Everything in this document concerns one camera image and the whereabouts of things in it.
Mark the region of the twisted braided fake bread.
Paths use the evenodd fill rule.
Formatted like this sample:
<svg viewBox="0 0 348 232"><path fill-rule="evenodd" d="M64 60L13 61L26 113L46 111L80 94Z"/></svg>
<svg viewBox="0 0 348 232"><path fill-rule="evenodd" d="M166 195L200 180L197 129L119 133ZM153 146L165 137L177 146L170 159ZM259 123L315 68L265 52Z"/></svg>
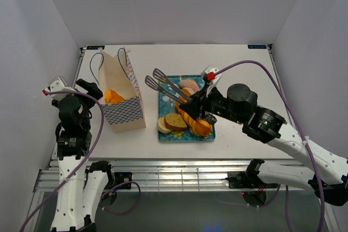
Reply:
<svg viewBox="0 0 348 232"><path fill-rule="evenodd" d="M198 119L194 120L191 116L189 116L185 111L179 108L179 103L175 105L178 113L181 115L186 124L190 127L193 134L196 136L207 136L212 132L213 126L210 125L207 121Z"/></svg>

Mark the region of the blue checkered paper bag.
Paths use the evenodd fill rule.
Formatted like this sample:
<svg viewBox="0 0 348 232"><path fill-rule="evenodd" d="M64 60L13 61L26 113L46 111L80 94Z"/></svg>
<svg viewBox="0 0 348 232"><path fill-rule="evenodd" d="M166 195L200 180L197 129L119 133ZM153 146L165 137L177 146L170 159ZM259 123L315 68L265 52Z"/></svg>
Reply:
<svg viewBox="0 0 348 232"><path fill-rule="evenodd" d="M90 72L102 91L104 116L115 133L146 127L144 106L134 68L124 47L115 56L98 51L89 63Z"/></svg>

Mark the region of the orange long fake bread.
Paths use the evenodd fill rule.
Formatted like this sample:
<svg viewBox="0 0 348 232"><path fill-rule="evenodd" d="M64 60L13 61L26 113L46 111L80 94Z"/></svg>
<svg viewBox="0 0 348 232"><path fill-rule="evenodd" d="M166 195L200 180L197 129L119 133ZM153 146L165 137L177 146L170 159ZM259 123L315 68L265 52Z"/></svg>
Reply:
<svg viewBox="0 0 348 232"><path fill-rule="evenodd" d="M120 96L116 91L109 89L105 94L104 94L104 100L106 103L119 103L123 102L125 99Z"/></svg>

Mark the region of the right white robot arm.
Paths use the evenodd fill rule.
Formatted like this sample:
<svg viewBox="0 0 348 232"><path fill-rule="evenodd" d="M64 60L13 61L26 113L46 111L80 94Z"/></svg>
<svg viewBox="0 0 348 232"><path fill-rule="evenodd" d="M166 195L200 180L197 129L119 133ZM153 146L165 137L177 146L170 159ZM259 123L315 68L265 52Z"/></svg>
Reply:
<svg viewBox="0 0 348 232"><path fill-rule="evenodd" d="M288 185L312 191L331 205L343 206L347 202L347 159L301 138L282 116L258 106L257 98L244 84L231 85L226 97L217 88L205 86L179 108L195 120L215 123L219 116L239 123L248 137L285 152L303 165L290 167L253 159L244 174L232 179L235 183L250 189Z"/></svg>

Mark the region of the metal tongs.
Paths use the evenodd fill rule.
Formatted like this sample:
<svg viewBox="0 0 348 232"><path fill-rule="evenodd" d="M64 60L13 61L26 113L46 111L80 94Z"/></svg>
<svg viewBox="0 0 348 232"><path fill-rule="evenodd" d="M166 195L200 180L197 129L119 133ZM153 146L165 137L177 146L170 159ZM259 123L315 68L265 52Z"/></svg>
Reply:
<svg viewBox="0 0 348 232"><path fill-rule="evenodd" d="M191 98L186 96L181 91L181 89L177 87L174 83L172 83L171 80L167 77L167 75L158 68L155 68L153 70L152 76L147 75L145 77L145 84L148 87L150 87L152 90L161 92L164 95L170 97L175 102L179 103L179 105L184 103L184 101L180 99L180 96L183 96L184 98L186 98L187 101L191 100ZM204 87L201 88L199 91L205 90L205 87L207 86L204 82ZM207 118L205 120L210 125L214 125L217 122L216 117L213 116L211 113L208 112L206 116Z"/></svg>

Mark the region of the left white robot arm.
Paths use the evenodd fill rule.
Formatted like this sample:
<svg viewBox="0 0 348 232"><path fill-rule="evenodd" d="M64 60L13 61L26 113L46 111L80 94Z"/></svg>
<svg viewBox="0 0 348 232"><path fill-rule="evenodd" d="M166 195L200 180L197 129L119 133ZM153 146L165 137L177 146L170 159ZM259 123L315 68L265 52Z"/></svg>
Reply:
<svg viewBox="0 0 348 232"><path fill-rule="evenodd" d="M51 231L96 231L95 214L104 188L115 183L107 161L88 165L95 147L91 143L90 109L103 94L95 83L78 79L87 93L70 87L63 77L55 77L44 90L59 110L56 128L59 188Z"/></svg>

